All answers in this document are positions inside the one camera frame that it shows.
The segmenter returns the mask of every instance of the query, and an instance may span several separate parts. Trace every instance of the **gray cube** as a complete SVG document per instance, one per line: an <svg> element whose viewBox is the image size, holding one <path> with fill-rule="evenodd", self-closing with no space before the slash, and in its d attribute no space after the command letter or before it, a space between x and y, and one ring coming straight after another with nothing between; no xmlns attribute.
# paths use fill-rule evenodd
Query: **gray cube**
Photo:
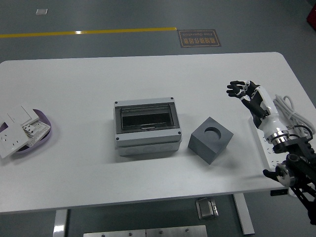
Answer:
<svg viewBox="0 0 316 237"><path fill-rule="evenodd" d="M209 117L190 137L188 147L211 164L226 148L233 133Z"/></svg>

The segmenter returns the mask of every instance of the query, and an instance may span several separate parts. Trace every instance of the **metal plate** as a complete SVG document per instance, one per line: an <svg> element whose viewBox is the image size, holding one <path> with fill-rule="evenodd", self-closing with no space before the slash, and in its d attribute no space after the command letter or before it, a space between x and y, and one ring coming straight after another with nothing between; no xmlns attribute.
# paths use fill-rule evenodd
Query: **metal plate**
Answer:
<svg viewBox="0 0 316 237"><path fill-rule="evenodd" d="M207 237L206 226L86 233L83 237Z"/></svg>
<svg viewBox="0 0 316 237"><path fill-rule="evenodd" d="M86 233L83 237L146 237L146 230Z"/></svg>
<svg viewBox="0 0 316 237"><path fill-rule="evenodd" d="M207 237L206 226L182 226L147 230L146 237Z"/></svg>
<svg viewBox="0 0 316 237"><path fill-rule="evenodd" d="M178 30L180 46L187 47L220 47L216 30Z"/></svg>

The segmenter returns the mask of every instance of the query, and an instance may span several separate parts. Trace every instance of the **power strip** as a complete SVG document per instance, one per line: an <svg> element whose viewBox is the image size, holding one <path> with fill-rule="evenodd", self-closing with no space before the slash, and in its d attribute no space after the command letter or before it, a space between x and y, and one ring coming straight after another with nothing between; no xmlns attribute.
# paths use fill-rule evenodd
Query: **power strip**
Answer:
<svg viewBox="0 0 316 237"><path fill-rule="evenodd" d="M265 168L269 171L275 171L276 165L285 160L287 153L274 153L273 145L266 141L263 131L256 128L253 118L250 117L248 121Z"/></svg>

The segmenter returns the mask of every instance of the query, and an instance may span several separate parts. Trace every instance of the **electrical distribution box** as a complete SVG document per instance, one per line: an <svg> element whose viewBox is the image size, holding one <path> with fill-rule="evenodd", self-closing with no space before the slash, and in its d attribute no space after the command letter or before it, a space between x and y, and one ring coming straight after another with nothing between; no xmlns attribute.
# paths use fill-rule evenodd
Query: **electrical distribution box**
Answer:
<svg viewBox="0 0 316 237"><path fill-rule="evenodd" d="M120 156L176 151L182 141L173 97L115 101L114 122Z"/></svg>

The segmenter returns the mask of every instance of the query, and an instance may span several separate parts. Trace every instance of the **circular hole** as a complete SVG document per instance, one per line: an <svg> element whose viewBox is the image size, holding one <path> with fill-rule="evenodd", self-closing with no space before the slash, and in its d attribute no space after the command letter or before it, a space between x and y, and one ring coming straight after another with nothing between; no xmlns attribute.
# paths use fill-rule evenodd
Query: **circular hole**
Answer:
<svg viewBox="0 0 316 237"><path fill-rule="evenodd" d="M221 139L221 132L215 127L208 127L205 131L204 134L211 140L219 140Z"/></svg>

